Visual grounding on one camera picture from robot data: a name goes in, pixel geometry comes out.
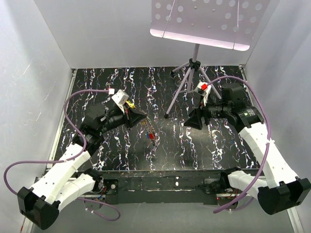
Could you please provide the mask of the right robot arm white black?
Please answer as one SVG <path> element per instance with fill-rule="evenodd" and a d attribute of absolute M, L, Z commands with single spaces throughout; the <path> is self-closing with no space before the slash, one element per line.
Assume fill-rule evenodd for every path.
<path fill-rule="evenodd" d="M 219 181 L 201 187 L 208 192 L 246 190 L 270 215 L 299 206 L 310 192 L 311 183 L 290 168 L 274 141 L 267 138 L 264 118 L 256 107 L 247 104 L 243 88 L 238 83 L 224 84 L 222 98 L 217 104 L 208 101 L 210 91 L 211 85 L 199 82 L 195 92 L 201 96 L 200 104 L 189 114 L 184 125 L 201 130 L 212 118 L 227 119 L 251 149 L 265 180 L 255 180 L 234 167 L 222 171 Z"/>

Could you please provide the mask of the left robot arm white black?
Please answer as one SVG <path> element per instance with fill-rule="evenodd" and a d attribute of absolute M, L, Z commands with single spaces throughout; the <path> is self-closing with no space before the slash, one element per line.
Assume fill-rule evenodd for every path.
<path fill-rule="evenodd" d="M 101 104 L 91 106 L 80 126 L 85 138 L 77 134 L 63 156 L 39 181 L 18 191 L 21 214 L 46 230 L 56 221 L 60 211 L 82 194 L 99 194 L 104 185 L 95 170 L 88 169 L 72 182 L 69 178 L 99 149 L 105 132 L 122 125 L 130 129 L 146 117 L 127 103 L 123 107 L 115 105 L 108 112 Z"/>

